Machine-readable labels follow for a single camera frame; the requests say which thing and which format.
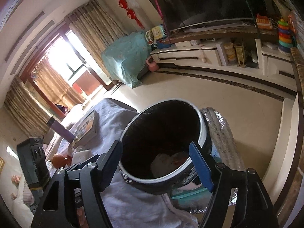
tv screen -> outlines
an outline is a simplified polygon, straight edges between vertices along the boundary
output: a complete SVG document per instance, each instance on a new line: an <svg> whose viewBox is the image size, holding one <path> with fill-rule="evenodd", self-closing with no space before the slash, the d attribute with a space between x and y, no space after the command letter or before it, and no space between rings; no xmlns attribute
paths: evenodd
<svg viewBox="0 0 304 228"><path fill-rule="evenodd" d="M156 8L154 0L149 0ZM247 0L253 10L266 15L264 0ZM157 0L169 31L211 21L233 23L252 19L246 0Z"/></svg>

beige curtain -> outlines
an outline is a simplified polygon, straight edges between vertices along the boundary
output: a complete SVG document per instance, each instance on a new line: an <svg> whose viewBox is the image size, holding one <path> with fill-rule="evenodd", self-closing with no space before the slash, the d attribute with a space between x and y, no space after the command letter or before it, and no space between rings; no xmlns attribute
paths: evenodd
<svg viewBox="0 0 304 228"><path fill-rule="evenodd" d="M28 137L40 137L48 132L52 116L31 95L18 76L13 79L4 107Z"/></svg>
<svg viewBox="0 0 304 228"><path fill-rule="evenodd" d="M116 39L125 36L119 25L101 8L97 0L91 0L75 9L65 17L65 21L103 72L110 77L102 62L101 52Z"/></svg>
<svg viewBox="0 0 304 228"><path fill-rule="evenodd" d="M85 101L85 98L51 66L47 56L36 65L31 76L37 86L54 104L72 109L75 105Z"/></svg>

pink kettlebell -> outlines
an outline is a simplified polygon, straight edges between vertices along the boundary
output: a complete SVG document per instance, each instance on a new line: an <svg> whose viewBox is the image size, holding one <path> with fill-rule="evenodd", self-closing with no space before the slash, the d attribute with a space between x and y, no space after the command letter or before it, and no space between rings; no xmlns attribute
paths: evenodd
<svg viewBox="0 0 304 228"><path fill-rule="evenodd" d="M146 63L147 63L147 65L148 65L148 69L149 69L151 72L154 72L154 71L156 71L156 70L159 69L159 66L157 65L157 63L156 63L154 60L152 60L152 62L150 63L149 60L150 60L151 58L152 58L152 56L149 56L149 57L147 58L147 60L146 60Z"/></svg>

window frame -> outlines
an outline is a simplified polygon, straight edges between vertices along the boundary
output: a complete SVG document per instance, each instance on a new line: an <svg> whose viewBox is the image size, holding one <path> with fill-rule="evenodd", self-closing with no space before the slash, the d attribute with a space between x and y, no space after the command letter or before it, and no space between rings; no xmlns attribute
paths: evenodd
<svg viewBox="0 0 304 228"><path fill-rule="evenodd" d="M68 37L66 36L66 33L68 33L71 29L69 26L64 23L59 29L57 29L54 32L51 32L48 37L48 39L40 46L38 51L32 56L26 67L24 68L23 72L20 75L20 79L25 83L26 81L29 81L31 85L34 87L34 89L39 93L39 95L42 97L42 99L50 106L50 108L55 112L56 115L59 116L59 118L63 119L65 118L65 114L58 109L58 107L53 104L49 98L43 93L43 91L37 86L37 84L34 82L34 80L31 77L31 72L37 65L37 63L40 61L40 59L44 56L44 54L47 52L47 50L51 47L51 45L60 37L63 37L63 39L72 47L73 51L77 55L77 57L81 60L82 65L77 69L80 70L82 67L86 67L89 73L107 90L109 91L114 84L111 83L109 85L106 85L105 82L99 77L99 75L86 63L85 59L81 56L81 54L74 48L72 43L69 41ZM71 79L77 71L73 71L73 75L69 78Z"/></svg>

toy telephone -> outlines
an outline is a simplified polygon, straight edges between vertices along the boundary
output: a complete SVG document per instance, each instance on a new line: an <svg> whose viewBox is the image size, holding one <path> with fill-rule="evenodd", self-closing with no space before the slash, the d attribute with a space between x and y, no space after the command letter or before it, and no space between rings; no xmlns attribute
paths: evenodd
<svg viewBox="0 0 304 228"><path fill-rule="evenodd" d="M272 23L267 16L261 16L259 13L256 15L256 23L260 29L272 29Z"/></svg>
<svg viewBox="0 0 304 228"><path fill-rule="evenodd" d="M151 31L153 33L154 40L162 39L167 36L167 33L165 32L162 24L160 24L159 26L153 27L151 29Z"/></svg>

